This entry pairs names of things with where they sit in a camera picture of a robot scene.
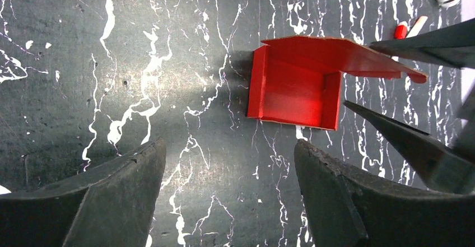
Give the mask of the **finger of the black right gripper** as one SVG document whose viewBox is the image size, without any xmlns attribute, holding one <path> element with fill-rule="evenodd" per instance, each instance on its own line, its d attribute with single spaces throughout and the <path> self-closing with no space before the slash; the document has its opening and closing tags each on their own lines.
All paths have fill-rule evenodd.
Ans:
<svg viewBox="0 0 475 247">
<path fill-rule="evenodd" d="M 448 147 L 430 134 L 351 101 L 343 103 L 370 122 L 435 191 L 474 193 L 474 122 Z"/>
<path fill-rule="evenodd" d="M 474 19 L 411 38 L 375 41 L 369 48 L 391 56 L 453 68 L 474 68 Z"/>
</svg>

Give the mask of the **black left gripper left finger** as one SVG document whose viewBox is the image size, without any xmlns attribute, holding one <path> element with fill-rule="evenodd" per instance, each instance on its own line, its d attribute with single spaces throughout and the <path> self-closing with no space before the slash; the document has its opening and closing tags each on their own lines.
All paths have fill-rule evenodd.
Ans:
<svg viewBox="0 0 475 247">
<path fill-rule="evenodd" d="M 163 139 L 30 192 L 1 195 L 2 246 L 145 246 L 166 164 Z"/>
</svg>

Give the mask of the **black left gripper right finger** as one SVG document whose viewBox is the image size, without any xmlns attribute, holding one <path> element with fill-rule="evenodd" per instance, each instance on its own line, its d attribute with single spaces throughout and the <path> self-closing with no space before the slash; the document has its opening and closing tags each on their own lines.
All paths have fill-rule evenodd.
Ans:
<svg viewBox="0 0 475 247">
<path fill-rule="evenodd" d="M 473 246 L 474 196 L 381 178 L 300 139 L 296 175 L 316 246 Z"/>
</svg>

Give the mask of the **red paper box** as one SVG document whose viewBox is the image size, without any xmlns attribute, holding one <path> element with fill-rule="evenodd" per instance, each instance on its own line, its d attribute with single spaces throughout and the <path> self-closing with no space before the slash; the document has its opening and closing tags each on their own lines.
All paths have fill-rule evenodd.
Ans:
<svg viewBox="0 0 475 247">
<path fill-rule="evenodd" d="M 342 38 L 289 36 L 263 40 L 253 53 L 247 116 L 335 131 L 344 73 L 415 83 L 427 76 Z"/>
</svg>

